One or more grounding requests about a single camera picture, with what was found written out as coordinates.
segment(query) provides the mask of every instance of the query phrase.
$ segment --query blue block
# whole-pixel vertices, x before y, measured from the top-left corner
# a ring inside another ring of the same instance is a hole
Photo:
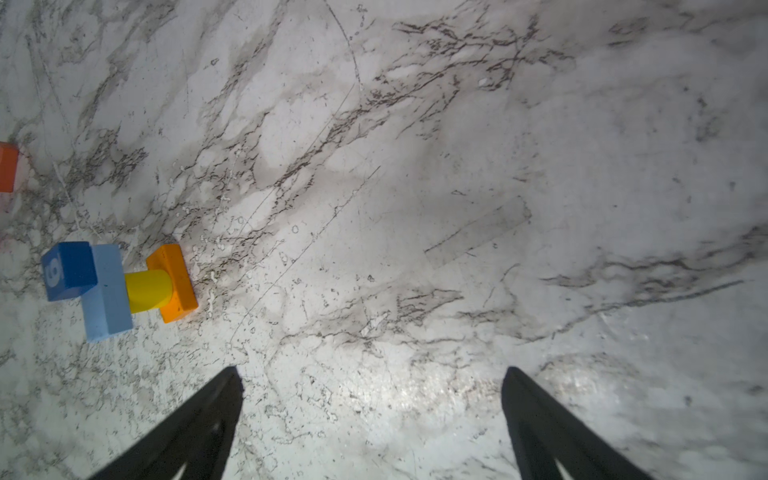
[[[96,284],[96,269],[88,242],[56,243],[43,255],[43,280],[48,301],[75,298]]]
[[[114,244],[94,245],[92,250],[98,283],[81,298],[85,337],[89,343],[134,328],[120,247]]]

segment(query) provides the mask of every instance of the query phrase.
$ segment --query light blue block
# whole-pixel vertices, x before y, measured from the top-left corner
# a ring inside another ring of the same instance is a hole
[[[120,247],[114,244],[92,248],[98,283],[81,297],[85,337],[89,343],[126,332],[134,327],[128,291],[125,288]]]

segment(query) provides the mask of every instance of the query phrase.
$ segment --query dark blue cube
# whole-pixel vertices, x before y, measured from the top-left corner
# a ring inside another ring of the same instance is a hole
[[[43,280],[48,301],[75,298],[98,282],[88,242],[56,243],[43,255]]]

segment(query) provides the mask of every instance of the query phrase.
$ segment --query building block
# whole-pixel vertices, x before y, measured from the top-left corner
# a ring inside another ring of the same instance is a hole
[[[15,145],[0,142],[0,192],[13,191],[17,162],[18,148]]]
[[[120,247],[114,244],[94,245],[92,251],[98,283],[81,298],[85,338],[89,343],[134,327]]]
[[[170,302],[160,308],[165,323],[175,322],[197,308],[197,298],[187,272],[187,264],[181,254],[181,247],[172,243],[163,245],[147,257],[149,270],[165,270],[170,276],[174,292]]]
[[[146,312],[166,306],[174,294],[174,285],[165,270],[126,273],[125,286],[128,290],[131,313]]]
[[[88,242],[56,243],[42,258],[48,301],[66,300],[86,293],[97,283]]]

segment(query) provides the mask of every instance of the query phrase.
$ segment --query white marble table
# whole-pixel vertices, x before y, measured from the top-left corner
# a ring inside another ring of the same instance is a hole
[[[82,478],[224,366],[226,478],[516,478],[520,366],[658,478],[768,471],[768,5],[0,0],[0,478]],[[180,243],[87,344],[55,242]]]

